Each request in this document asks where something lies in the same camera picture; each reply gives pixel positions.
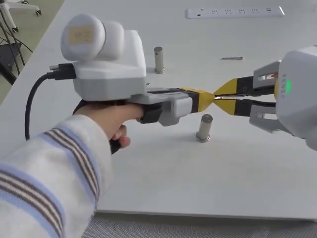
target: chair leg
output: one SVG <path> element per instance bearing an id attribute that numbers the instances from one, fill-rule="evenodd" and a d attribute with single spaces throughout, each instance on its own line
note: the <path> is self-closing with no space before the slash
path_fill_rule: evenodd
<path id="1" fill-rule="evenodd" d="M 1 4 L 0 7 L 3 10 L 4 16 L 9 21 L 9 25 L 11 25 L 12 28 L 16 28 L 17 29 L 17 26 L 15 25 L 15 23 L 13 21 L 13 18 L 11 16 L 11 13 L 9 11 L 9 6 L 7 5 L 7 3 Z"/>
<path id="2" fill-rule="evenodd" d="M 8 4 L 9 8 L 12 8 L 12 9 L 28 9 L 28 10 L 35 10 L 35 11 L 40 10 L 38 6 L 35 6 L 35 5 L 15 3 L 15 2 L 8 2 L 6 4 Z"/>

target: gray carpet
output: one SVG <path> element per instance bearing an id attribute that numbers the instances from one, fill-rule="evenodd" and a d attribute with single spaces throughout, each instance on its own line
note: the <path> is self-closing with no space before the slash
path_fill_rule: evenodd
<path id="1" fill-rule="evenodd" d="M 83 238 L 317 238 L 309 221 L 96 214 Z"/>

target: green indicator light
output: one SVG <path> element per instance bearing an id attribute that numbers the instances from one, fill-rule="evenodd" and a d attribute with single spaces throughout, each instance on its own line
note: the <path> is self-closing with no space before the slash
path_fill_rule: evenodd
<path id="1" fill-rule="evenodd" d="M 287 80 L 286 81 L 286 94 L 290 94 L 292 91 L 292 81 Z"/>

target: hand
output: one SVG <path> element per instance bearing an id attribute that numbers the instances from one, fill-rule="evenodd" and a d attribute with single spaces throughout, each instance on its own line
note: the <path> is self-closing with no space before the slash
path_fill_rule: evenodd
<path id="1" fill-rule="evenodd" d="M 124 148 L 130 145 L 130 138 L 126 136 L 127 128 L 122 124 L 127 120 L 142 117 L 143 110 L 133 104 L 110 107 L 90 104 L 80 108 L 75 115 L 90 117 L 104 130 L 109 140 L 119 140 L 121 147 Z"/>

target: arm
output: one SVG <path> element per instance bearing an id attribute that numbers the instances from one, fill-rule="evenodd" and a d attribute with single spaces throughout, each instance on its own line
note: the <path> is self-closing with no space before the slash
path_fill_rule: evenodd
<path id="1" fill-rule="evenodd" d="M 0 233 L 79 238 L 111 181 L 108 138 L 76 115 L 0 161 Z"/>

